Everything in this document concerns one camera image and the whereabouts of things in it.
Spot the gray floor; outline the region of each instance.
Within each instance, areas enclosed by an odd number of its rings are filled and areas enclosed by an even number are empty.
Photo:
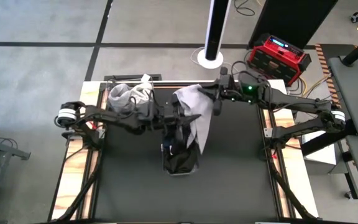
[[[0,0],[0,41],[94,42],[106,1]],[[262,7],[255,0],[247,6],[257,15],[244,17],[232,7],[224,43],[248,42]],[[209,0],[114,0],[103,42],[202,43],[208,8]],[[339,1],[310,44],[358,44],[358,24],[349,22],[357,10],[358,1]],[[92,80],[140,73],[161,73],[164,80],[216,78],[218,70],[190,61],[193,51],[101,49]],[[245,52],[222,49],[228,63],[241,60]],[[0,136],[14,138],[32,152],[29,161],[12,160],[0,191],[0,220],[46,220],[65,143],[52,119],[61,103],[78,99],[91,53],[92,48],[0,47]],[[313,63],[302,77],[311,86],[322,72],[316,52],[308,53]],[[311,97],[328,95],[321,85]],[[343,175],[311,176],[310,181],[321,217],[358,222],[358,201],[342,198],[348,191]]]

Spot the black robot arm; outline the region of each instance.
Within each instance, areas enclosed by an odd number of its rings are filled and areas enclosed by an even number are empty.
[[[261,109],[273,112],[286,108],[317,114],[315,119],[289,128],[279,126],[265,129],[265,137],[270,138],[272,144],[285,145],[290,138],[320,130],[337,133],[345,127],[344,120],[340,119],[340,116],[333,111],[330,101],[286,95],[280,90],[272,88],[265,77],[247,71],[242,71],[239,74],[238,82],[235,82],[233,76],[227,74],[227,68],[223,67],[220,78],[212,83],[202,85],[199,91],[214,101],[214,115],[220,114],[222,100],[257,104]]]
[[[83,138],[84,145],[99,149],[100,136],[97,129],[91,129],[87,122],[102,122],[124,128],[132,134],[142,134],[146,129],[163,129],[163,134],[173,136],[176,141],[184,141],[181,127],[190,124],[200,117],[200,114],[185,116],[176,94],[171,101],[164,106],[156,102],[148,103],[148,114],[140,114],[136,110],[128,114],[120,114],[114,111],[97,108],[93,105],[85,105],[80,101],[67,102],[61,105],[55,124],[58,127],[72,129],[75,134]]]

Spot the red battery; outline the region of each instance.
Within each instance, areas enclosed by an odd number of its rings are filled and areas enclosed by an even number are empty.
[[[290,86],[311,63],[310,55],[273,35],[264,34],[248,59],[249,67],[270,79],[282,79]]]

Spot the white base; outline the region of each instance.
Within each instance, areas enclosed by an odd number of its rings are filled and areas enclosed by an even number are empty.
[[[223,64],[223,54],[219,52],[215,60],[208,60],[205,58],[205,49],[203,49],[198,52],[197,61],[202,67],[207,69],[219,68]]]

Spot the gray cloth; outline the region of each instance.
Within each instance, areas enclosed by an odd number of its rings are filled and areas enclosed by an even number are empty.
[[[180,105],[185,110],[185,116],[201,115],[190,123],[191,134],[188,138],[187,147],[193,140],[196,140],[200,153],[203,153],[211,122],[213,102],[206,95],[200,93],[198,88],[201,88],[201,85],[191,85],[177,90],[174,94],[178,96]]]
[[[151,89],[152,85],[149,83],[141,83],[134,88],[125,83],[118,84],[109,93],[109,106],[116,113],[128,114],[136,110],[137,114],[148,117],[149,104],[152,103],[149,98]]]

